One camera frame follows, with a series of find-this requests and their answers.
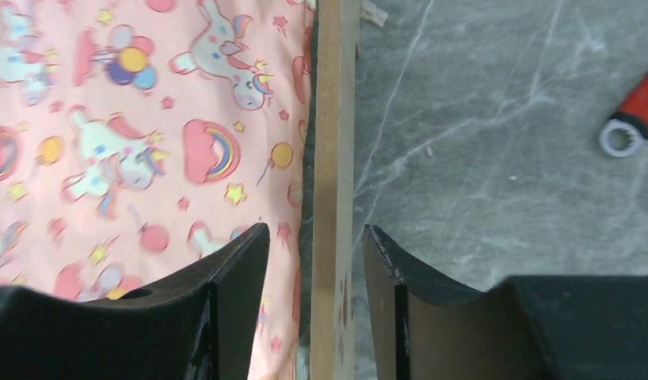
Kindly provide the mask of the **wooden pet bed frame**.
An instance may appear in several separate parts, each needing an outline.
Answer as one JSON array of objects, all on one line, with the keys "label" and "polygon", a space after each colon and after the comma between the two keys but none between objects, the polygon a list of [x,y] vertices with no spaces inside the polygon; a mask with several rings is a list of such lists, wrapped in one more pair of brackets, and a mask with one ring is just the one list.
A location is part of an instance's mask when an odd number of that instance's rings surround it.
[{"label": "wooden pet bed frame", "polygon": [[312,379],[354,377],[351,306],[360,2],[318,2],[311,281]]}]

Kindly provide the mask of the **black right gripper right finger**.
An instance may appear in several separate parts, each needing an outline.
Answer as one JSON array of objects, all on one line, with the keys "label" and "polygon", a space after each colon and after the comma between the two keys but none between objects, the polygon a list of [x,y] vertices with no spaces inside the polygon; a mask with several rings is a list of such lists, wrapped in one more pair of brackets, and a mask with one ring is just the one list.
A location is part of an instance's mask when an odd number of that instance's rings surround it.
[{"label": "black right gripper right finger", "polygon": [[363,251],[381,379],[648,379],[648,275],[513,275],[478,291],[378,226]]}]

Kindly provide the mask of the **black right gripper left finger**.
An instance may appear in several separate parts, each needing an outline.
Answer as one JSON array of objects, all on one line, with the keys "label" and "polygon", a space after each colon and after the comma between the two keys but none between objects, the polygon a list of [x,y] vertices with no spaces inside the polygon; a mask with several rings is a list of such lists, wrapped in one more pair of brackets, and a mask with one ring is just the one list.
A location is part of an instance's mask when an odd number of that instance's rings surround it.
[{"label": "black right gripper left finger", "polygon": [[268,258],[257,223],[117,300],[0,286],[0,379],[244,379]]}]

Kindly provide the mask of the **pink unicorn print mattress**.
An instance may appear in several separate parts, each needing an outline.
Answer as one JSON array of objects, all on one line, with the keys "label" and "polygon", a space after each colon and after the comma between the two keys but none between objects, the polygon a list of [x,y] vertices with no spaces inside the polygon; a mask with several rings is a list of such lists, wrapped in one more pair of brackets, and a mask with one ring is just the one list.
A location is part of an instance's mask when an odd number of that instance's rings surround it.
[{"label": "pink unicorn print mattress", "polygon": [[248,376],[294,379],[313,1],[0,1],[0,285],[115,299],[256,222]]}]

